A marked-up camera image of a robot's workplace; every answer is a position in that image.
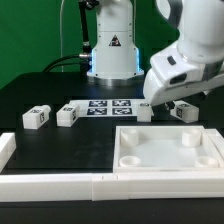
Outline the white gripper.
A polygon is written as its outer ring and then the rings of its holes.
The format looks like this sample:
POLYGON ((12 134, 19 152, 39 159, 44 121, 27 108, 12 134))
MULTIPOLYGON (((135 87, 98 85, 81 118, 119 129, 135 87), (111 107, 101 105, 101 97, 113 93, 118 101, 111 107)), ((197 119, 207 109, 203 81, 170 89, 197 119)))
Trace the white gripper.
POLYGON ((182 56, 174 42, 150 59, 143 95, 151 106, 224 85, 224 62, 199 64, 182 56))

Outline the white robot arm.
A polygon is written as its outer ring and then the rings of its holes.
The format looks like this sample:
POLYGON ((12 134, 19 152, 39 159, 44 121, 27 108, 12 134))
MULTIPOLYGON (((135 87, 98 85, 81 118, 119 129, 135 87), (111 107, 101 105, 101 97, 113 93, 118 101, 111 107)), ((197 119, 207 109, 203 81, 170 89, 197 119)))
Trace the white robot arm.
MULTIPOLYGON (((97 10, 87 77, 112 85, 141 76, 130 0, 79 0, 97 10)), ((224 85, 224 0, 155 0, 179 38, 150 59, 143 95, 155 106, 224 85)))

